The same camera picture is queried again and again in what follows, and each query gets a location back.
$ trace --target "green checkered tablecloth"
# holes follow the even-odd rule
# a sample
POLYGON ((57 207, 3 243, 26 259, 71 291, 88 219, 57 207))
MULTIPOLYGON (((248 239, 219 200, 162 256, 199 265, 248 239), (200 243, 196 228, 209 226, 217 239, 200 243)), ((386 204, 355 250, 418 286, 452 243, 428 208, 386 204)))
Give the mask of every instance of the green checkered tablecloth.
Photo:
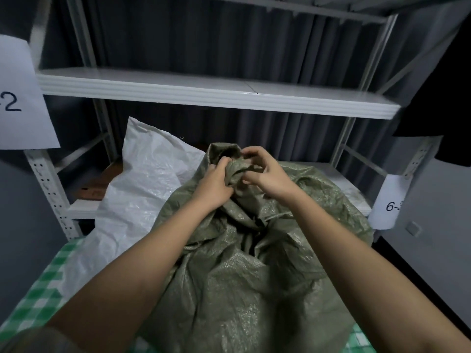
MULTIPOLYGON (((17 332, 30 327, 44 325, 52 315, 62 307, 65 300, 57 290, 62 280, 61 267, 68 256, 83 239, 76 239, 65 244, 44 270, 39 279, 31 286, 26 296, 16 306, 13 313, 0 326, 0 342, 9 339, 17 332)), ((136 338, 128 352, 155 353, 142 338, 136 338)), ((342 353, 374 353, 360 327, 355 325, 342 353)))

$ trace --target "number 2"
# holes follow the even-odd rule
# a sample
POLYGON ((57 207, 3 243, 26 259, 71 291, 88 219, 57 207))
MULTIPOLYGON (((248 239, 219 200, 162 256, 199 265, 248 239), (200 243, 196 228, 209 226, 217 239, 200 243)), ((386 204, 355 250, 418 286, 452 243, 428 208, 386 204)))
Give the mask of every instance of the number 2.
POLYGON ((15 94, 10 93, 10 92, 3 92, 2 94, 0 94, 0 98, 5 99, 5 95, 7 94, 13 97, 13 101, 9 102, 7 106, 5 106, 5 111, 6 112, 20 112, 21 109, 10 109, 10 106, 12 106, 17 101, 15 94))

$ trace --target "wall switch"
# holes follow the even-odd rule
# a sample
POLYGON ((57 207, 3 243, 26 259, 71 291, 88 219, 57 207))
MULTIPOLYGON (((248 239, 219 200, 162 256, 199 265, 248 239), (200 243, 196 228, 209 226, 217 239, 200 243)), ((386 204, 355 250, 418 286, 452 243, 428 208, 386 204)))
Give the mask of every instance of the wall switch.
POLYGON ((422 227, 415 223, 414 221, 410 221, 406 225, 406 230, 412 234, 414 237, 418 237, 422 233, 422 227))

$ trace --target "paper label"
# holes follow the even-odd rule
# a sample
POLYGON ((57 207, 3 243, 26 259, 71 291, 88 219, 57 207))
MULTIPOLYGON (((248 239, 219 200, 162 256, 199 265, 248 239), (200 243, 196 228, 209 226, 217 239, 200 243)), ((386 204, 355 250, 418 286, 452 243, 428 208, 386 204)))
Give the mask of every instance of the paper label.
POLYGON ((368 222, 373 229, 391 229, 396 223, 412 177, 387 175, 374 202, 368 222))
POLYGON ((0 35, 0 150, 60 147, 28 43, 0 35))

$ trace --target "forearm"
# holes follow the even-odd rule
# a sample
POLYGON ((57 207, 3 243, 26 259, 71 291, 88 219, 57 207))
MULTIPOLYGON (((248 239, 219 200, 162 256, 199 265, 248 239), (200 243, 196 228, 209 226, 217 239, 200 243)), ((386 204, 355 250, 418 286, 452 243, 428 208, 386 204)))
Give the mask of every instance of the forearm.
POLYGON ((469 349, 467 338, 401 272, 302 190, 292 196, 289 207, 340 297, 376 348, 387 352, 469 349))
POLYGON ((124 351, 155 306, 162 283, 208 214, 191 200, 105 267, 48 322, 88 352, 124 351))

